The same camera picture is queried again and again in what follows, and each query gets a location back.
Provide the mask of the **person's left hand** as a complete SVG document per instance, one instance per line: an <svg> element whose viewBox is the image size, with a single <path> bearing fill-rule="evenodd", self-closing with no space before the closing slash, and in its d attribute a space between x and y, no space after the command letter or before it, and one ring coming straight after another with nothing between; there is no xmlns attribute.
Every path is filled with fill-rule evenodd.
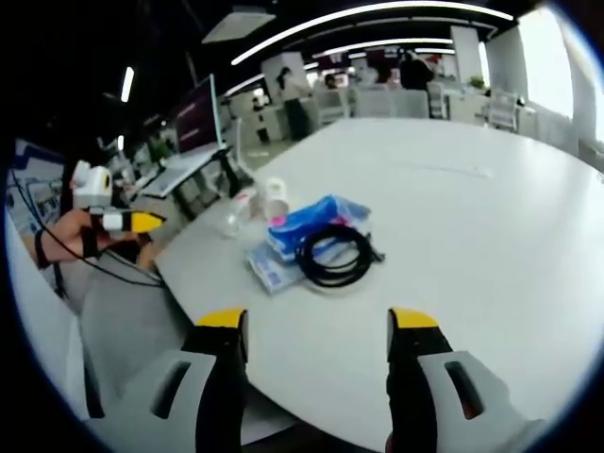
<svg viewBox="0 0 604 453"><path fill-rule="evenodd" d="M106 231L92 229L92 217L85 210L70 210L49 225L38 240L39 263L42 258L51 264L91 258L107 249L133 251L134 262L143 269L151 269L160 246L146 242L141 235L128 232L122 239L111 237Z"/></svg>

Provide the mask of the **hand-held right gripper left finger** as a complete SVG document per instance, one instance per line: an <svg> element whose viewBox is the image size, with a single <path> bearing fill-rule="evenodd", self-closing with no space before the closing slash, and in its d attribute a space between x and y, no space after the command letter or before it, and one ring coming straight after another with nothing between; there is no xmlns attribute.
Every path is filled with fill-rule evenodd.
<svg viewBox="0 0 604 453"><path fill-rule="evenodd" d="M107 413L114 452L239 452L246 311L202 316L179 348L145 366Z"/></svg>

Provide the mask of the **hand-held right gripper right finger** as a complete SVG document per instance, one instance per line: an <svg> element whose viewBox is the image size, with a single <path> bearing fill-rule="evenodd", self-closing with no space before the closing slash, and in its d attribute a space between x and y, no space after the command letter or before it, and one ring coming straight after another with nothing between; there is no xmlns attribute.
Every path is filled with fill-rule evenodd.
<svg viewBox="0 0 604 453"><path fill-rule="evenodd" d="M387 318L388 452L524 452L544 431L512 404L506 383L455 350L437 321L392 307Z"/></svg>

